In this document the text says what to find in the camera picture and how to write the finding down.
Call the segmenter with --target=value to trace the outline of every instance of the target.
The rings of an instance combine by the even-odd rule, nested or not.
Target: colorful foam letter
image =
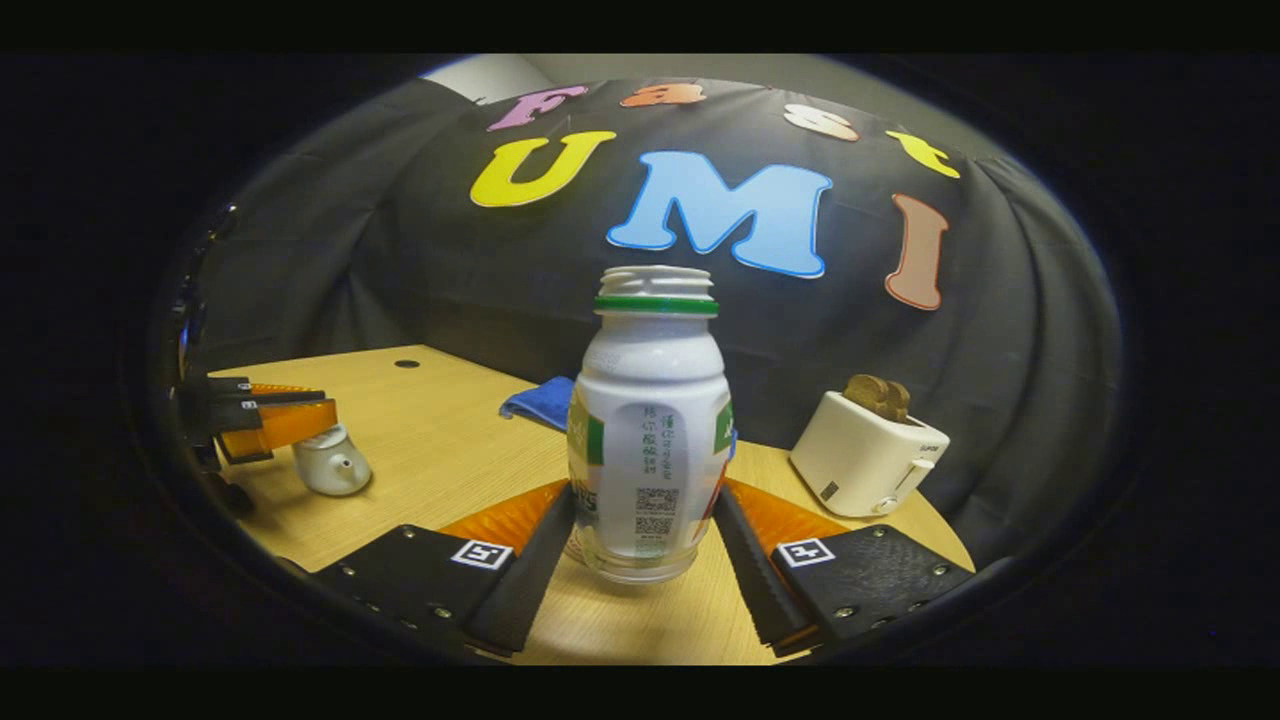
[[[611,243],[643,250],[671,247],[676,233],[667,229],[667,214],[675,204],[689,242],[703,255],[754,217],[751,233],[733,243],[739,263],[797,278],[822,277],[824,265],[814,251],[814,233],[818,200],[831,187],[827,176],[768,165],[730,190],[699,152],[645,152],[640,161],[649,165],[649,178],[627,222],[607,233]]]
[[[786,105],[783,109],[786,114],[782,117],[796,127],[847,140],[849,142],[858,142],[858,131],[852,128],[852,123],[835,113],[796,104]]]
[[[644,108],[645,105],[685,105],[707,100],[703,86],[685,82],[672,85],[652,85],[635,91],[635,95],[622,101],[623,108]]]
[[[543,177],[530,182],[511,182],[529,154],[550,142],[545,137],[517,140],[493,151],[493,160],[471,186],[471,201],[481,208],[508,208],[541,200],[568,184],[602,143],[618,135],[609,131],[576,132],[561,138],[564,149]]]
[[[489,132],[503,128],[513,128],[534,122],[534,113],[544,114],[550,113],[559,104],[564,101],[566,97],[573,97],[586,92],[586,87],[581,85],[575,85],[573,87],[562,87],[559,90],[544,90],[541,92],[532,92],[525,95],[516,101],[516,106],[507,113],[507,117],[498,120],[497,123],[489,126]]]
[[[915,137],[914,135],[906,135],[905,132],[893,132],[893,131],[884,131],[884,135],[896,138],[899,142],[901,142],[902,150],[906,150],[906,154],[910,155],[913,160],[924,165],[925,168],[936,173],[947,176],[948,178],[960,177],[960,173],[955,168],[948,168],[947,165],[942,164],[942,160],[938,160],[938,158],[942,158],[945,160],[947,156],[946,152],[938,150],[937,147],[933,147],[932,145],[920,140],[919,137]]]
[[[895,195],[893,205],[902,211],[902,259],[897,270],[884,278],[884,290],[911,307],[937,310],[942,305],[938,254],[942,233],[951,225],[942,213],[910,195]]]

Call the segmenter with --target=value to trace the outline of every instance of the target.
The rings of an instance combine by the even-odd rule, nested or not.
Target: yellow letter u
[[[493,160],[471,186],[471,201],[481,208],[509,208],[536,202],[568,184],[586,164],[591,152],[618,135],[609,131],[577,132],[561,138],[564,150],[543,177],[531,182],[511,182],[529,154],[550,142],[545,137],[517,140],[493,151]]]

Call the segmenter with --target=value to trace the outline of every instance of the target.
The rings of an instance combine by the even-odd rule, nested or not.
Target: white toaster
[[[887,515],[915,491],[950,442],[910,415],[906,424],[895,423],[827,392],[791,451],[791,464],[836,515]]]

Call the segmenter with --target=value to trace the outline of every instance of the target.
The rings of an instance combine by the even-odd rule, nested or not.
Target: blue letter m
[[[827,176],[768,165],[730,190],[699,152],[645,152],[640,161],[649,165],[649,178],[627,222],[608,232],[611,243],[644,250],[671,247],[676,233],[667,229],[667,215],[675,204],[685,219],[689,242],[705,255],[754,215],[751,233],[733,243],[739,263],[799,278],[822,275],[814,233],[818,199],[831,187]]]

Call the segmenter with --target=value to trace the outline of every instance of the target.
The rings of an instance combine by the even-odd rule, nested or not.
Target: white plastic bottle
[[[568,414],[577,543],[604,578],[669,580],[692,565],[733,434],[724,360],[708,324],[710,273],[611,268]]]

